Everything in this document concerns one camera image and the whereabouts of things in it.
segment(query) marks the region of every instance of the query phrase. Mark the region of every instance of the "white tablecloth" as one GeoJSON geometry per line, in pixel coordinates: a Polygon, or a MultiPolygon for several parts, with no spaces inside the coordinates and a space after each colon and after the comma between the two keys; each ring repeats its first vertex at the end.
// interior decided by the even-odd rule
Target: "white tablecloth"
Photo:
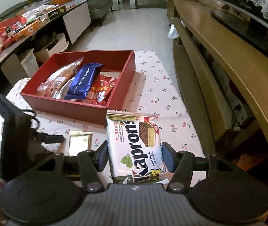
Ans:
{"type": "MultiPolygon", "coordinates": [[[[186,150],[197,157],[204,157],[200,141],[181,96],[177,93],[157,55],[151,51],[136,52],[135,60],[136,72],[124,101],[123,110],[154,114],[162,142],[168,142],[176,151],[186,150]]],[[[28,81],[29,78],[20,80],[7,95],[7,99],[21,109],[31,109],[19,94],[28,81]]],[[[44,144],[48,150],[53,152],[63,152],[68,155],[68,133],[74,130],[93,132],[93,150],[97,150],[107,139],[106,128],[101,125],[40,111],[37,111],[37,118],[40,121],[39,132],[63,134],[66,138],[66,142],[62,145],[44,144]]],[[[109,163],[105,170],[99,173],[99,176],[104,183],[112,182],[109,163]]],[[[205,172],[194,172],[191,186],[204,178],[205,172]]]]}

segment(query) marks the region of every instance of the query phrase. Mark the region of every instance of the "kaprons wafer package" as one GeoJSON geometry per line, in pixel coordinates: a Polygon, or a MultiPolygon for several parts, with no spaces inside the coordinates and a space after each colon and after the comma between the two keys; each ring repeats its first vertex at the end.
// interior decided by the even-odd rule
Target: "kaprons wafer package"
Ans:
{"type": "Polygon", "coordinates": [[[113,182],[165,180],[159,128],[154,124],[154,118],[154,115],[142,113],[107,111],[107,142],[113,182]]]}

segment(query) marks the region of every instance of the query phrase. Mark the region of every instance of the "metal screw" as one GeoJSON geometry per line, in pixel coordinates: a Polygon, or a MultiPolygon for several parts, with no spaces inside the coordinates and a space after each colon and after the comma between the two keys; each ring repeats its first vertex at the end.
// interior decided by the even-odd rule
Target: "metal screw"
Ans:
{"type": "Polygon", "coordinates": [[[89,192],[99,192],[103,186],[99,182],[91,182],[87,185],[87,190],[89,192]]]}
{"type": "Polygon", "coordinates": [[[170,189],[173,191],[180,191],[184,189],[184,185],[180,182],[173,182],[170,184],[170,189]]]}

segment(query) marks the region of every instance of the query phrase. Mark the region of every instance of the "red snack package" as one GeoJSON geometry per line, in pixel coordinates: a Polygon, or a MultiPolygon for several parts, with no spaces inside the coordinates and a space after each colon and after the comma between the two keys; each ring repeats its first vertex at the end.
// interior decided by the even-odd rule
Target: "red snack package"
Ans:
{"type": "Polygon", "coordinates": [[[92,105],[106,105],[107,100],[116,84],[117,79],[107,77],[102,74],[97,76],[97,79],[91,86],[85,100],[77,100],[78,102],[92,105]]]}

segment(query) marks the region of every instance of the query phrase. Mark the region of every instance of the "tiled floor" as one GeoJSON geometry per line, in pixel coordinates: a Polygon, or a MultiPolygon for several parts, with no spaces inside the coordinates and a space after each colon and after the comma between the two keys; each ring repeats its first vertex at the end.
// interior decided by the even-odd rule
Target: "tiled floor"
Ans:
{"type": "Polygon", "coordinates": [[[103,26],[85,30],[68,51],[134,50],[153,51],[162,61],[175,86],[172,39],[166,9],[128,9],[108,12],[103,26]]]}

